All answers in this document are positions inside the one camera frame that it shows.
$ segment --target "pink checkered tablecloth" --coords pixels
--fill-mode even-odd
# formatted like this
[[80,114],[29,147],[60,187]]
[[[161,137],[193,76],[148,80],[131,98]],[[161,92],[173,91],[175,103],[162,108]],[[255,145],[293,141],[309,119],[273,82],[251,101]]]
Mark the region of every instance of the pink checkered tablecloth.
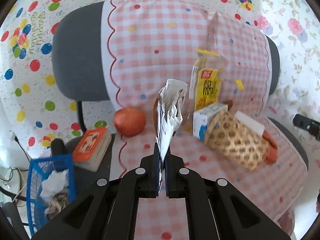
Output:
[[[271,219],[277,221],[301,190],[307,168],[291,142],[264,117],[271,83],[267,40],[256,28],[193,2],[176,0],[111,0],[102,13],[101,52],[104,77],[116,108],[136,106],[147,116],[145,130],[113,145],[121,177],[153,154],[152,107],[168,78],[190,84],[197,48],[218,52],[226,62],[219,101],[233,101],[232,111],[255,117],[277,142],[279,159],[254,172],[232,163],[192,136],[185,123],[172,138],[172,154],[204,178],[228,179]],[[240,79],[244,90],[235,80]],[[184,200],[141,199],[135,239],[188,239]]]

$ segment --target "white box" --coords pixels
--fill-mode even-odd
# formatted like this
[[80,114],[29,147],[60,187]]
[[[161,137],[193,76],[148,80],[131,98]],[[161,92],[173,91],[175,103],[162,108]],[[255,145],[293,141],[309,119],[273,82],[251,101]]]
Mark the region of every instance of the white box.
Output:
[[215,115],[222,109],[228,110],[228,105],[216,102],[198,111],[194,111],[193,136],[203,141],[208,124],[210,123],[211,119],[215,117]]

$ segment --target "green balloon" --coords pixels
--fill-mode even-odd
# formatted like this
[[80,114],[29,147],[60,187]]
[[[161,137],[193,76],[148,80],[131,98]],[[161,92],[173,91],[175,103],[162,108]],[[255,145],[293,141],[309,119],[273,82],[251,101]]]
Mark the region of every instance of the green balloon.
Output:
[[13,51],[14,57],[19,57],[19,55],[20,55],[20,50],[21,50],[21,49],[20,49],[19,46],[14,49],[14,51]]
[[56,109],[56,105],[54,104],[54,102],[52,102],[50,100],[46,101],[45,109],[47,109],[48,111],[53,111],[54,109]]
[[20,89],[20,88],[17,88],[14,93],[15,93],[15,95],[16,95],[17,97],[21,97],[21,95],[22,95],[22,92],[21,92],[21,89]]
[[106,121],[97,121],[94,125],[95,128],[104,127],[104,126],[107,126]]
[[54,11],[54,10],[58,9],[59,6],[60,6],[60,3],[54,2],[49,5],[48,9],[49,9],[49,11]]
[[76,137],[79,137],[79,136],[81,136],[81,133],[79,132],[79,131],[72,131],[72,134],[74,135],[74,136],[76,136]]

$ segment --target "orange book cover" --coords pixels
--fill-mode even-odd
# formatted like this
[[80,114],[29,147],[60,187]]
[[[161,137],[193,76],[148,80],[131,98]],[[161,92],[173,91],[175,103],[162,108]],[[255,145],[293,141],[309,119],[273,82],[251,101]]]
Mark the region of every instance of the orange book cover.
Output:
[[101,138],[103,138],[107,127],[100,127],[94,130],[87,130],[80,142],[73,150],[72,159],[74,162],[86,162],[90,160]]

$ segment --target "red apple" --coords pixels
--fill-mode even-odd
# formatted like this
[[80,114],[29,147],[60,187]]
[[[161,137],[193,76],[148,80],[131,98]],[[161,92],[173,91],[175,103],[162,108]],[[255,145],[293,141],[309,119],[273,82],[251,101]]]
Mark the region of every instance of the red apple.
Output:
[[116,111],[113,122],[120,134],[132,137],[143,131],[146,126],[146,116],[137,108],[125,107]]

